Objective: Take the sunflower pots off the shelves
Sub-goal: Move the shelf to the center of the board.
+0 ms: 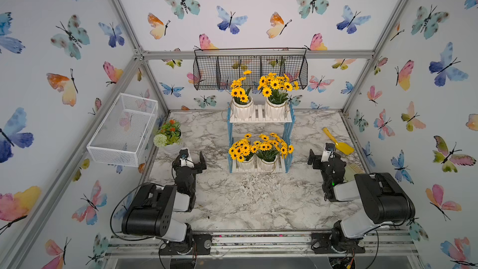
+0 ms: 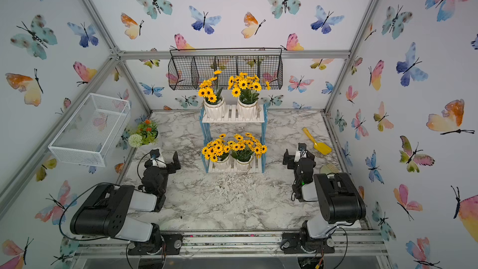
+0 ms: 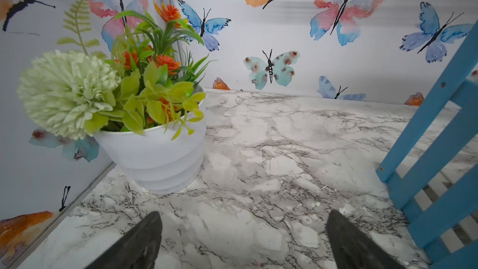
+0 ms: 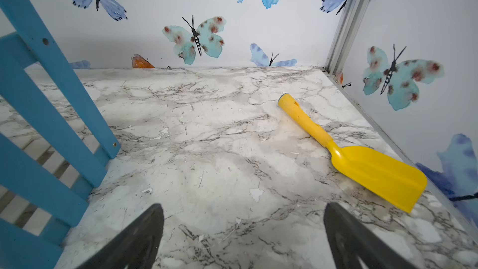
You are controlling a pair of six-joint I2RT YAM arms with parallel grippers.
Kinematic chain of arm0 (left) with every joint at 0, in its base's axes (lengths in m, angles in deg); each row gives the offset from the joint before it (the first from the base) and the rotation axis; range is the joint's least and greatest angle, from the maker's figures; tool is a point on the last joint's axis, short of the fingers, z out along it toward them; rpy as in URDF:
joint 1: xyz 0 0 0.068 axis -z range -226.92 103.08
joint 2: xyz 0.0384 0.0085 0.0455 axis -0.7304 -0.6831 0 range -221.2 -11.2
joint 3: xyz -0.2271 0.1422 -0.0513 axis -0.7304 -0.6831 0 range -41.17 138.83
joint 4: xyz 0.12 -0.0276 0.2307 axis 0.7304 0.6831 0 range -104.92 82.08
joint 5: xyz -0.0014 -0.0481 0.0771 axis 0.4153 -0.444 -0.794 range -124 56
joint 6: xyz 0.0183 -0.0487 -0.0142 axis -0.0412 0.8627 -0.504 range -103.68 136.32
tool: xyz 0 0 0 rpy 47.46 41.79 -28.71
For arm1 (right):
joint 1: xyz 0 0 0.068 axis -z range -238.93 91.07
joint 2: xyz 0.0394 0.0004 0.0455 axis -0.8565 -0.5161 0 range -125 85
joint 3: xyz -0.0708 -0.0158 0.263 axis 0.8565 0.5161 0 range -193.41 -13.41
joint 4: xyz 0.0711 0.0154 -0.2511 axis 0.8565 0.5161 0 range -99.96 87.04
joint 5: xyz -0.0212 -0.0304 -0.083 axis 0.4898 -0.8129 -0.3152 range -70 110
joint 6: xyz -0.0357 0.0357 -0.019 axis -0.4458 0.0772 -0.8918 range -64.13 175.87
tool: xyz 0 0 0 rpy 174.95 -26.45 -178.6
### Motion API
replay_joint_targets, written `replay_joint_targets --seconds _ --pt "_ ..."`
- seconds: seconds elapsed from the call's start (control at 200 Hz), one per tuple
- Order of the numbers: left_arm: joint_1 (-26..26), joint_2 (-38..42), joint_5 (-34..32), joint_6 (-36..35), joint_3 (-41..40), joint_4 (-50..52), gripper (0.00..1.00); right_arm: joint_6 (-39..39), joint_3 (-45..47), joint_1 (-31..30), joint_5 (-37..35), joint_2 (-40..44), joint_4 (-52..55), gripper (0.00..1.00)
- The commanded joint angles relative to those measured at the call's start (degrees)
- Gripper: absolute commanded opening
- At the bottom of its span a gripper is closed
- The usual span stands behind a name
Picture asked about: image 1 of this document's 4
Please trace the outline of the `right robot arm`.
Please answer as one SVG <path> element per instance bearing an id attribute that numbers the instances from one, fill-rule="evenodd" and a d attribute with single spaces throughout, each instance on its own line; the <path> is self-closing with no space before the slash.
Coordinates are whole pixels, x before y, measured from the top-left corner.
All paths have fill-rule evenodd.
<path id="1" fill-rule="evenodd" d="M 310 150 L 307 163 L 320 171 L 326 201 L 362 202 L 361 210 L 338 220 L 331 231 L 311 234 L 315 254 L 363 254 L 361 241 L 369 232 L 384 225 L 400 226 L 415 217 L 412 200 L 390 174 L 355 174 L 346 182 L 347 163 L 334 150 L 325 150 L 321 155 Z"/>

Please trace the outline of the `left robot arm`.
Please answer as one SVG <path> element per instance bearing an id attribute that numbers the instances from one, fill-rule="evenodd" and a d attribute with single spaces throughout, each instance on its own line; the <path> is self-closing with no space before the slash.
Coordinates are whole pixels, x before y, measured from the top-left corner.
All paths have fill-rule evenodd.
<path id="1" fill-rule="evenodd" d="M 159 255 L 209 255 L 210 234 L 196 234 L 190 224 L 173 219 L 173 214 L 192 212 L 196 200 L 197 175 L 207 169 L 202 152 L 192 160 L 189 150 L 181 149 L 172 162 L 174 183 L 162 186 L 143 183 L 131 190 L 115 207 L 111 220 L 119 220 L 119 231 L 132 235 L 129 242 L 162 240 Z"/>

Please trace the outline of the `blue white two-tier shelf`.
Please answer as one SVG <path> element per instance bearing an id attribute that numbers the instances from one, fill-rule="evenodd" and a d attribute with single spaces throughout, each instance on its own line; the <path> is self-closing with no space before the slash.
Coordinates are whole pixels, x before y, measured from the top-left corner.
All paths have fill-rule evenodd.
<path id="1" fill-rule="evenodd" d="M 285 140 L 287 144 L 291 144 L 291 135 L 292 130 L 295 124 L 295 115 L 294 110 L 288 104 L 286 104 L 285 117 L 279 119 L 272 119 L 269 116 L 265 115 L 265 107 L 263 105 L 255 105 L 255 111 L 252 116 L 246 120 L 238 119 L 232 112 L 232 108 L 228 109 L 227 114 L 227 129 L 228 129 L 228 138 L 229 145 L 233 145 L 235 139 L 233 137 L 233 128 L 234 124 L 272 124 L 272 123 L 281 123 L 284 124 L 284 131 L 282 139 Z M 233 160 L 230 156 L 228 157 L 229 162 L 229 173 L 289 173 L 291 164 L 293 161 L 293 154 L 289 154 L 286 158 L 279 156 L 275 166 L 270 166 L 269 168 L 263 168 L 262 164 L 266 162 L 259 162 L 256 158 L 252 160 L 252 165 L 248 168 L 240 168 L 237 161 Z"/>

